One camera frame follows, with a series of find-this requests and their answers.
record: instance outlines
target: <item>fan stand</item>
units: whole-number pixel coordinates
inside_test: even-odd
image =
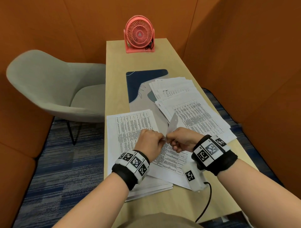
[[[128,42],[126,41],[126,30],[123,30],[123,34],[124,34],[124,44],[126,47],[126,53],[135,53],[135,52],[155,52],[155,30],[153,29],[153,44],[154,47],[152,49],[145,49],[145,48],[134,48],[132,47],[130,44],[128,44]]]

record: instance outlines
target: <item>pink desk fan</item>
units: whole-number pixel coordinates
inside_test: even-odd
[[[123,32],[127,53],[155,51],[155,30],[146,17],[133,16]]]

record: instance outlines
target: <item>hand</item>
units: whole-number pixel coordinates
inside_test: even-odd
[[[166,135],[167,143],[169,143],[177,153],[184,150],[192,152],[194,146],[203,137],[204,136],[200,133],[182,127]]]
[[[153,162],[161,153],[163,145],[166,143],[164,135],[157,131],[143,129],[135,145],[136,150],[144,153],[150,162]]]

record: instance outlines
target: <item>forearm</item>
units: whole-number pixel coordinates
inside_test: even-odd
[[[297,228],[301,200],[242,160],[218,179],[257,228]]]
[[[128,194],[129,189],[123,179],[116,173],[111,173],[55,224],[54,228],[109,228]]]

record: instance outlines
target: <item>wristband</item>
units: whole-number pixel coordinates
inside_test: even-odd
[[[228,169],[237,160],[230,147],[218,136],[205,135],[193,148],[191,158],[199,170],[208,170],[215,176]]]
[[[122,153],[115,161],[112,172],[117,173],[131,191],[135,184],[140,184],[149,171],[149,160],[138,150]]]

